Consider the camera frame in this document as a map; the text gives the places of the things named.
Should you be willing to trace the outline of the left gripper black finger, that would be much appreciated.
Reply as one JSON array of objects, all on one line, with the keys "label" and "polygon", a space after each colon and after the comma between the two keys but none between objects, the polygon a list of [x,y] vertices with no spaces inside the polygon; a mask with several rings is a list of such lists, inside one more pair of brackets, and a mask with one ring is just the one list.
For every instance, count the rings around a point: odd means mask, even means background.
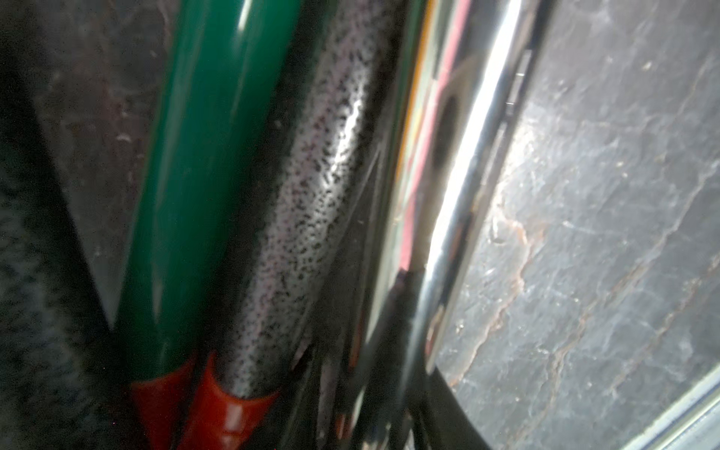
[{"label": "left gripper black finger", "polygon": [[1,446],[137,449],[119,352],[15,61],[1,59]]}]

